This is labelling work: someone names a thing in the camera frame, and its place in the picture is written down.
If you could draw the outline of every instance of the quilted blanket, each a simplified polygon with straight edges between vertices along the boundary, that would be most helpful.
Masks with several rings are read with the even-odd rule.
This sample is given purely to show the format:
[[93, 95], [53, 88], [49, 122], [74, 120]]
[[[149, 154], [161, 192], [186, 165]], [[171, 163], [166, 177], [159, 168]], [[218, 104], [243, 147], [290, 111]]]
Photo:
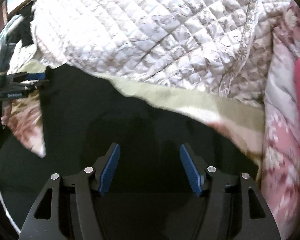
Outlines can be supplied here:
[[289, 2], [37, 0], [32, 35], [45, 65], [68, 63], [261, 107], [271, 28]]

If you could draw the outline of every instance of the black fabric surface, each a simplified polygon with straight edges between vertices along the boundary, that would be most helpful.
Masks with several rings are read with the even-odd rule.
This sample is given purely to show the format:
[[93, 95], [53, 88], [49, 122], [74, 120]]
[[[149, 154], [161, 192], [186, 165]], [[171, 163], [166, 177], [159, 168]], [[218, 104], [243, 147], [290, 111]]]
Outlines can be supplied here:
[[108, 193], [97, 202], [111, 240], [191, 240], [207, 198], [191, 193]]
[[30, 32], [30, 22], [33, 21], [34, 16], [34, 13], [31, 11], [33, 5], [34, 1], [31, 1], [17, 12], [17, 14], [21, 14], [24, 17], [23, 21], [17, 27], [17, 33], [22, 40], [22, 47], [34, 44]]
[[[0, 188], [19, 227], [51, 174], [78, 173], [104, 155], [112, 142], [119, 143], [121, 158], [109, 196], [190, 195], [178, 151], [186, 142], [208, 165], [223, 172], [257, 174], [257, 166], [230, 140], [204, 124], [124, 97], [108, 81], [68, 65], [48, 68], [47, 76], [50, 88], [40, 93], [46, 157], [26, 150], [7, 130], [0, 137]], [[111, 199], [104, 200], [105, 210]], [[173, 209], [187, 207], [187, 201], [180, 202]]]

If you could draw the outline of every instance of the floral blanket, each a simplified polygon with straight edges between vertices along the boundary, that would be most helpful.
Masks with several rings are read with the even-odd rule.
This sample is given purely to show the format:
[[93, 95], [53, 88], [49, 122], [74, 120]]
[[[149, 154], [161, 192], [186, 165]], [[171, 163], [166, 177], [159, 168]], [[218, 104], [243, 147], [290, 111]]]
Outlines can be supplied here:
[[300, 9], [291, 2], [273, 31], [265, 90], [266, 130], [261, 192], [287, 239], [300, 219], [300, 122], [294, 86], [300, 58]]

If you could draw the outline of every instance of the human hand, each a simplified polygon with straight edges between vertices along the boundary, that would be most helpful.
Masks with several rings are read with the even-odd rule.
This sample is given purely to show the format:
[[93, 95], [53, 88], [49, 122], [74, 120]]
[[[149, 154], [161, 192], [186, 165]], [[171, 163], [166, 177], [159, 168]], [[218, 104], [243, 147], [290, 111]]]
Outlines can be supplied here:
[[6, 125], [10, 119], [10, 116], [11, 116], [11, 111], [12, 111], [12, 104], [11, 102], [8, 103], [8, 105], [6, 105], [4, 108], [3, 108], [3, 111], [4, 111], [4, 114], [3, 116], [1, 117], [1, 123], [2, 125]]

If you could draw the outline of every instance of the blue gripper pad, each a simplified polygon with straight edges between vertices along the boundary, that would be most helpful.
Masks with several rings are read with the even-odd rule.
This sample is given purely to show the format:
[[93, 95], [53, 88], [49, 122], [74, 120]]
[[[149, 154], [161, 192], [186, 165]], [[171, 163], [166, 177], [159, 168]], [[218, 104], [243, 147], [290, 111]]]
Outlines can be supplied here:
[[120, 146], [117, 144], [109, 159], [106, 163], [101, 175], [100, 175], [100, 186], [99, 186], [99, 193], [103, 196], [105, 193], [109, 191], [115, 170], [117, 168], [118, 162], [120, 158]]
[[26, 80], [43, 80], [46, 78], [45, 73], [29, 73], [26, 76]]
[[201, 185], [205, 183], [206, 174], [200, 174], [194, 164], [194, 161], [190, 157], [186, 147], [182, 144], [180, 146], [180, 159], [183, 168], [186, 171], [188, 181], [190, 183], [192, 191], [200, 196], [202, 193]]

